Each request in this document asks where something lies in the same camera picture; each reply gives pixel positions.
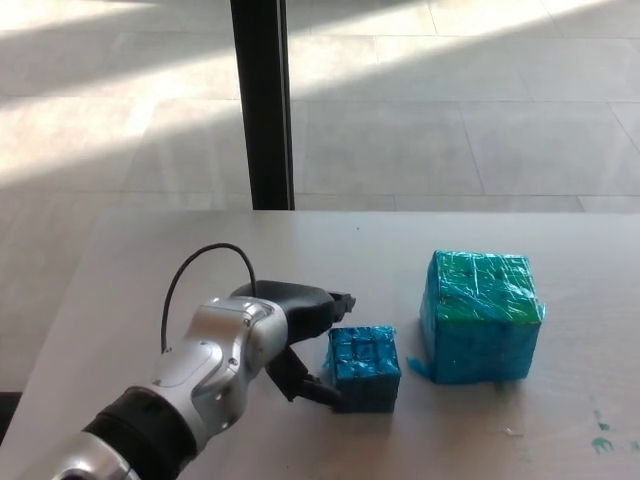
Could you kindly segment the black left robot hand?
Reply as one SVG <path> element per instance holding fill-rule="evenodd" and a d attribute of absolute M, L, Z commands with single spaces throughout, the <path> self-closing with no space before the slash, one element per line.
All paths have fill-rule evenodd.
<path fill-rule="evenodd" d="M 353 310 L 356 298 L 348 293 L 273 280 L 259 280 L 255 286 L 245 284 L 231 295 L 267 300 L 283 310 L 288 328 L 286 348 L 267 363 L 265 370 L 284 397 L 288 401 L 302 397 L 333 409 L 341 408 L 342 394 L 311 375 L 292 346 L 328 332 Z"/>

